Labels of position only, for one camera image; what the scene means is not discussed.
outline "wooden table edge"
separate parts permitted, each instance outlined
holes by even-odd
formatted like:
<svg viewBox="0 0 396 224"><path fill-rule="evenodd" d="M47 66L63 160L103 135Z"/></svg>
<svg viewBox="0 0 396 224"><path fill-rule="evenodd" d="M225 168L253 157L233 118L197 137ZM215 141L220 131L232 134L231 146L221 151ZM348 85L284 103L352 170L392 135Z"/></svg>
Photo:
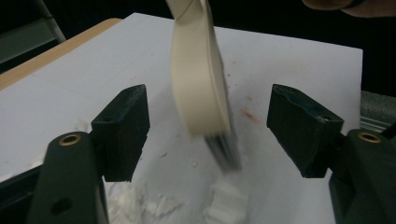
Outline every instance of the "wooden table edge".
<svg viewBox="0 0 396 224"><path fill-rule="evenodd" d="M2 75L0 75L0 90L12 85L18 80L29 76L34 71L44 67L45 65L52 63L53 61L59 59L64 56L68 52L76 49L78 46L86 43L90 39L96 37L101 34L103 31L122 21L122 19L112 18L105 21L102 21L90 29L82 32L79 35L75 35L72 38L64 41L58 46L49 49L37 56L33 59L14 67Z"/></svg>

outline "metal object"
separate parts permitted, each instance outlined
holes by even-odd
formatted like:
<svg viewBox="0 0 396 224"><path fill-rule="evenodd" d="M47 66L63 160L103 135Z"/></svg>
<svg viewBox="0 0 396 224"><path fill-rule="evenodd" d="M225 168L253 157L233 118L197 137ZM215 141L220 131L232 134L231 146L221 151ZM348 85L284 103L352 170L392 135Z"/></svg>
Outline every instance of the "metal object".
<svg viewBox="0 0 396 224"><path fill-rule="evenodd" d="M64 37L64 33L62 33L61 28L59 28L58 23L56 20L53 18L53 16L50 14L50 11L48 10L46 4L44 3L43 0L35 0L35 4L37 5L38 9L40 10L42 16L46 19L46 23L50 30L52 31L52 34L56 37L59 43L63 43L66 41L66 38Z"/></svg>
<svg viewBox="0 0 396 224"><path fill-rule="evenodd" d="M119 95L92 132L63 134L44 164L0 183L0 223L108 223L106 181L131 181L149 131L146 87Z"/></svg>
<svg viewBox="0 0 396 224"><path fill-rule="evenodd" d="M241 161L233 134L219 134L205 137L205 141L221 168L226 173L241 169Z"/></svg>
<svg viewBox="0 0 396 224"><path fill-rule="evenodd" d="M303 177L332 169L330 191L337 224L396 223L396 148L383 135L352 130L302 92L274 85L267 127Z"/></svg>

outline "hand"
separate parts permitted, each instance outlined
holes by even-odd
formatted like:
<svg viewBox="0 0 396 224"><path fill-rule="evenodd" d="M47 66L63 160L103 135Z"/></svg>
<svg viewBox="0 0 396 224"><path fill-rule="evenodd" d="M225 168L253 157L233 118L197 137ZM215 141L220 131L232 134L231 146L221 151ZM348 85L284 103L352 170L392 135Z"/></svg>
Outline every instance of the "hand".
<svg viewBox="0 0 396 224"><path fill-rule="evenodd" d="M355 17L391 17L396 16L396 0L362 0L355 7L350 7L357 0L303 0L304 4L313 9L337 10Z"/></svg>

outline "beige tape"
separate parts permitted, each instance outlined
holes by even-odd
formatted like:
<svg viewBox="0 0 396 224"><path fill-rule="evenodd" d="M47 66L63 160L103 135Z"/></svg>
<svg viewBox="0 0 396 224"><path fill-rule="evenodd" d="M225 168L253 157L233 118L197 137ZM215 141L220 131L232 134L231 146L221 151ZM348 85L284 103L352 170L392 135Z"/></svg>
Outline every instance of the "beige tape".
<svg viewBox="0 0 396 224"><path fill-rule="evenodd" d="M192 137L231 131L219 47L206 0L167 0L175 18L171 76L177 110Z"/></svg>

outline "white foam scrap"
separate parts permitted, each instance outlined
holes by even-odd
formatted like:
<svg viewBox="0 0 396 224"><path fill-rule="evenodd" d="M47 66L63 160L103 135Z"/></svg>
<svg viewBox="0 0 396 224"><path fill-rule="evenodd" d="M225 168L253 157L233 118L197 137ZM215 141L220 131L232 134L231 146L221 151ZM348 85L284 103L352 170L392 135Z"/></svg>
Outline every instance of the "white foam scrap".
<svg viewBox="0 0 396 224"><path fill-rule="evenodd" d="M83 119L78 119L77 123L74 126L74 130L76 132L87 133L90 130L90 128L91 128L90 124Z"/></svg>
<svg viewBox="0 0 396 224"><path fill-rule="evenodd" d="M204 211L207 224L241 224L247 217L248 195L224 180L212 185L213 201Z"/></svg>
<svg viewBox="0 0 396 224"><path fill-rule="evenodd" d="M0 183L10 179L13 176L13 174L4 174L4 175L0 175Z"/></svg>

